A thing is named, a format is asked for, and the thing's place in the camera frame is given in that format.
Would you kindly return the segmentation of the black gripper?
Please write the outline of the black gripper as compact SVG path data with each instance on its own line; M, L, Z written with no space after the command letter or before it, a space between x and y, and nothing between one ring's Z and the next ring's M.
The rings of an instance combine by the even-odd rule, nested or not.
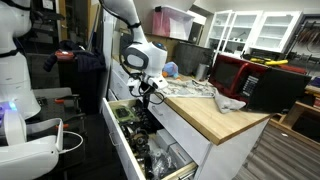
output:
M138 88L139 95L142 97L143 107L147 108L150 102L150 96L155 92L155 88L141 82Z

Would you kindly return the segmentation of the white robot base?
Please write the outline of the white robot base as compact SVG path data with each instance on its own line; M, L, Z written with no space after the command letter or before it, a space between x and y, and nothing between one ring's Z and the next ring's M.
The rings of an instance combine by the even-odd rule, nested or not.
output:
M31 88L26 57L14 39L32 27L31 0L0 0L1 180L34 180L57 165L63 147L63 121L28 124L40 112Z

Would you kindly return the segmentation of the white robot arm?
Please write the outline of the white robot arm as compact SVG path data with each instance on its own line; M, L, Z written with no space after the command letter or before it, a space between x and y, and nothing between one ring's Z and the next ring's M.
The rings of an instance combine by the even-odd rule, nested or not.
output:
M132 41L120 55L124 57L120 62L122 67L138 70L138 73L129 73L129 82L133 86L140 83L138 96L143 97L143 105L147 108L150 95L168 85L162 75L167 49L162 43L147 41L133 0L99 0L99 2L109 14L123 21L131 31Z

